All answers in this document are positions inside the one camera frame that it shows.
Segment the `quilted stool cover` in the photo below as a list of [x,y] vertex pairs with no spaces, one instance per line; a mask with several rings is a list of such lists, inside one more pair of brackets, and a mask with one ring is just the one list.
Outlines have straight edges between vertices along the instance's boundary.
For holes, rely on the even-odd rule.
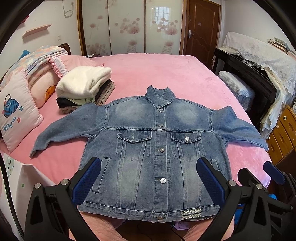
[[240,77],[235,74],[220,71],[219,78],[227,85],[245,111],[251,109],[255,92]]

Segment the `stack of books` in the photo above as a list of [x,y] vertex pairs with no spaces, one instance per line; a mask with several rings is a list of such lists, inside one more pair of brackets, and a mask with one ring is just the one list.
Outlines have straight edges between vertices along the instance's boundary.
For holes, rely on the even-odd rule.
[[274,47],[278,48],[279,50],[285,52],[287,55],[291,56],[293,59],[296,60],[296,54],[289,48],[286,42],[281,39],[274,38],[267,40],[267,42]]

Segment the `stack of folded clothes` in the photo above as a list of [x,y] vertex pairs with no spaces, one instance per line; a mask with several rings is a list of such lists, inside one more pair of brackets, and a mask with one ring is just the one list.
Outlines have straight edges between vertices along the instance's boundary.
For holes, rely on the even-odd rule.
[[115,88],[114,81],[110,78],[110,68],[92,66],[74,68],[57,84],[59,108],[66,114],[89,102],[104,105]]

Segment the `pink blanket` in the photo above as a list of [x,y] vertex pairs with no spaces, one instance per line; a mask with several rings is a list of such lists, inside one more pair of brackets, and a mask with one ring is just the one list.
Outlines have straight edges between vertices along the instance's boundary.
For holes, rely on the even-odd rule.
[[[214,73],[193,56],[167,54],[123,54],[93,58],[98,64],[112,69],[112,80],[116,88],[107,100],[144,95],[149,85],[163,89],[169,87],[177,98],[187,99],[212,109],[231,106],[237,117],[251,122],[242,106],[231,91]],[[52,122],[62,118],[56,94],[54,93],[40,109],[43,122],[32,130],[21,144],[10,154],[23,163],[30,163],[55,183],[71,178],[77,171],[85,147],[85,138],[77,138],[63,143],[51,143],[38,152],[33,159],[29,153],[37,136]],[[5,144],[0,149],[7,152]],[[263,171],[263,163],[269,160],[267,152],[259,147],[229,144],[227,149],[232,177],[237,181],[237,173],[247,167],[264,186],[270,177]]]

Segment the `sliding wardrobe door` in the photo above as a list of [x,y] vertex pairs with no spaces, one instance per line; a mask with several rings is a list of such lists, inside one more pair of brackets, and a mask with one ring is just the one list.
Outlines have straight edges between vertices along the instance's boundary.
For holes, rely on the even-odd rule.
[[146,53],[179,54],[183,0],[146,0]]
[[111,55],[107,0],[82,0],[87,54]]
[[109,0],[112,54],[144,53],[144,0]]

